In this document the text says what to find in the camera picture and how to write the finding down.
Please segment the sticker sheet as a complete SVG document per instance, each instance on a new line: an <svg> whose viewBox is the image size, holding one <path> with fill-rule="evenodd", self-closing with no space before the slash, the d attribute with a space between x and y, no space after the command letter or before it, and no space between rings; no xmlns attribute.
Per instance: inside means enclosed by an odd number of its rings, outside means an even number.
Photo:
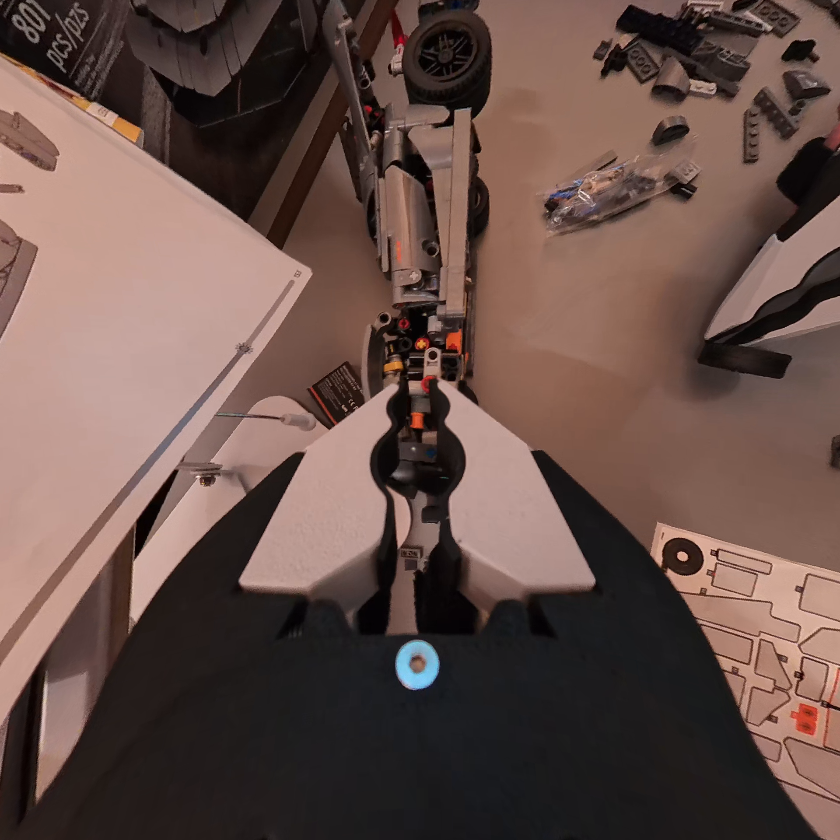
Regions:
<svg viewBox="0 0 840 840"><path fill-rule="evenodd" d="M652 556L682 594L774 776L838 838L839 575L658 523Z"/></svg>

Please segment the grey lego car model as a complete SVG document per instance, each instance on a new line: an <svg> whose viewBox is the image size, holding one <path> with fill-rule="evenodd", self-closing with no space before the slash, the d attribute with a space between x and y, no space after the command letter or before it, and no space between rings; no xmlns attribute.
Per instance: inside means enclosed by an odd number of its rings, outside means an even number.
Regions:
<svg viewBox="0 0 840 840"><path fill-rule="evenodd" d="M469 186L479 175L474 117L490 94L490 31L477 2L421 2L405 37L392 15L395 53L408 103L381 104L372 64L363 59L342 2L327 2L324 42L350 107L342 144L353 189L365 211L377 261L392 289L363 339L361 385L370 400L405 385L408 407L400 460L388 479L425 523L438 522L438 463L429 382L462 391L473 374L476 238L468 237Z"/></svg>

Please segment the pile of grey lego pieces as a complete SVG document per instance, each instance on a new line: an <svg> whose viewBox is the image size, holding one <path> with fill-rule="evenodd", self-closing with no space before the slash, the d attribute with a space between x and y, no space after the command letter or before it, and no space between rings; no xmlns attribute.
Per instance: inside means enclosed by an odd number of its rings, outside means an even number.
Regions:
<svg viewBox="0 0 840 840"><path fill-rule="evenodd" d="M762 131L788 141L814 106L838 92L815 38L796 38L794 2L680 2L668 14L630 3L592 53L606 79L626 72L654 100L734 103L738 156L755 166Z"/></svg>

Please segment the plastic bag of lego pieces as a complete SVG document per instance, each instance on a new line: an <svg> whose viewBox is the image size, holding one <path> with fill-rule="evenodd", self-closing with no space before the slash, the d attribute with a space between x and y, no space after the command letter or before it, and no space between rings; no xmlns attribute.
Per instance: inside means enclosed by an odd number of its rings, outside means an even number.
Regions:
<svg viewBox="0 0 840 840"><path fill-rule="evenodd" d="M702 173L692 154L641 154L588 171L557 185L542 199L548 237L593 228L666 193L692 197Z"/></svg>

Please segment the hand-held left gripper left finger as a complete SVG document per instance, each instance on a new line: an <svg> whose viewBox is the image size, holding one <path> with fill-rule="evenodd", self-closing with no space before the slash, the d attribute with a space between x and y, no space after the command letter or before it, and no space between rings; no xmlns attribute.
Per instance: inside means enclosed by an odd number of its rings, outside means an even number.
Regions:
<svg viewBox="0 0 840 840"><path fill-rule="evenodd" d="M396 551L386 483L400 456L403 389L389 385L311 444L251 555L247 592L373 596Z"/></svg>

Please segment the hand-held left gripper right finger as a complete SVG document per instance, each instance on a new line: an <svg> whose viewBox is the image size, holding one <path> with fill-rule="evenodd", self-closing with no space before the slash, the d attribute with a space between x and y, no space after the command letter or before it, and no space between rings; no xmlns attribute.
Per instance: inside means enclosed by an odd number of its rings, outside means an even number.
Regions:
<svg viewBox="0 0 840 840"><path fill-rule="evenodd" d="M466 596L590 592L595 576L530 447L451 384L442 398L440 452L453 440L458 466L448 523Z"/></svg>

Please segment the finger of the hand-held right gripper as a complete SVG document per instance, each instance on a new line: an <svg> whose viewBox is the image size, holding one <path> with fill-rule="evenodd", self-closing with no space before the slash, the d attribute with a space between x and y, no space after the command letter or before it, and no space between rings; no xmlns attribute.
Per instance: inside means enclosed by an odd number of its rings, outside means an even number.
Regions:
<svg viewBox="0 0 840 840"><path fill-rule="evenodd" d="M745 343L749 324L789 309L838 277L838 226L810 222L785 241L772 236L725 297L704 339Z"/></svg>
<svg viewBox="0 0 840 840"><path fill-rule="evenodd" d="M753 344L767 344L838 325L839 275L776 275L763 280Z"/></svg>

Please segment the white instruction booklet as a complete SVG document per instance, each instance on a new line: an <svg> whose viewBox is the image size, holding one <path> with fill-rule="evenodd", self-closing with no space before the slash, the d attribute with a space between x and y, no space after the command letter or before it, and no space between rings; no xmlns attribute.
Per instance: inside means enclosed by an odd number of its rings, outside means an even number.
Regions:
<svg viewBox="0 0 840 840"><path fill-rule="evenodd" d="M312 270L2 60L2 718Z"/></svg>

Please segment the dark lego box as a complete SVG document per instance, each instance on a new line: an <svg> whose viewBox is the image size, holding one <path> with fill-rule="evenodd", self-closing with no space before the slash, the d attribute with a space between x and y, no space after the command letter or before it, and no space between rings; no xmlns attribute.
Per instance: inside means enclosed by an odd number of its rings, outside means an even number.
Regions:
<svg viewBox="0 0 840 840"><path fill-rule="evenodd" d="M2 2L2 54L137 126L246 219L326 70L326 2Z"/></svg>

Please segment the black battery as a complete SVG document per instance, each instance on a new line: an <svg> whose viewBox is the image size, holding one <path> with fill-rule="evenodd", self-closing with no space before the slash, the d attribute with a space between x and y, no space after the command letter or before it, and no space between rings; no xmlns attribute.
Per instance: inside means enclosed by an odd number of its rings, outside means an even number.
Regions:
<svg viewBox="0 0 840 840"><path fill-rule="evenodd" d="M348 361L310 385L308 393L328 427L340 423L365 402L360 379Z"/></svg>

